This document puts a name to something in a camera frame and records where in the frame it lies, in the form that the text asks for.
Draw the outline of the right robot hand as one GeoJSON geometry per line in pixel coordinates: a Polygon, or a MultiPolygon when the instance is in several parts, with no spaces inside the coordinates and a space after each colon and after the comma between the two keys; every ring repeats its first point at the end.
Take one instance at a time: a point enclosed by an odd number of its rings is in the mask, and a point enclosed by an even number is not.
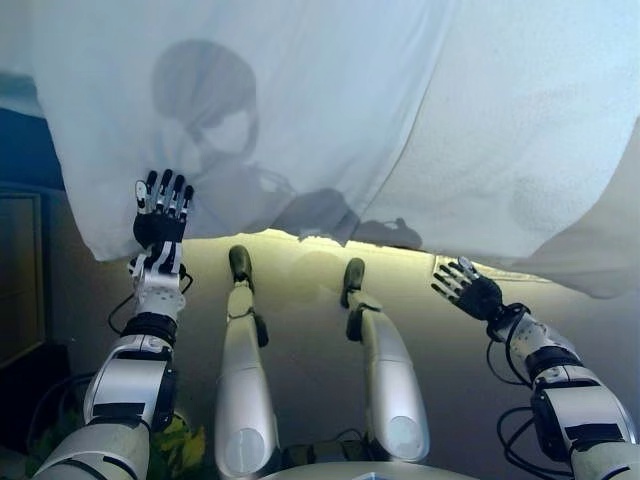
{"type": "Polygon", "coordinates": [[[433,273],[431,287],[459,310],[477,320],[494,320],[503,307],[499,286],[482,275],[466,257],[439,264],[433,273]]]}

